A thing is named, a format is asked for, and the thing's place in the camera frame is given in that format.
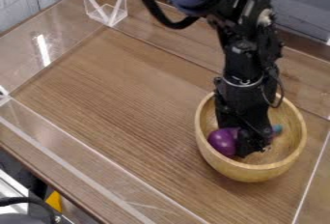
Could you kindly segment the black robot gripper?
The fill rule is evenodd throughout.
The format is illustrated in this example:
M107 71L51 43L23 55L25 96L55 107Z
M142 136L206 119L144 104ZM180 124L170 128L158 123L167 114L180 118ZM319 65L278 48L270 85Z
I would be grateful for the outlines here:
M220 128L241 127L237 139L237 156L263 152L271 145L274 131L269 118L275 102L277 80L261 78L249 85L237 85L225 77L214 78L215 116Z

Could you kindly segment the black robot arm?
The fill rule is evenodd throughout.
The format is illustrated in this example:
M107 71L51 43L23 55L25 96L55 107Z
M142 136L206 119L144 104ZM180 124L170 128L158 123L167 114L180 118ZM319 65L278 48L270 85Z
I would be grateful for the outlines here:
M216 31L225 53L223 72L214 78L216 122L238 131L237 156L262 152L273 139L269 110L281 106L285 96L273 0L168 1L184 14L179 21L170 20L156 0L142 0L163 26L180 30L203 18Z

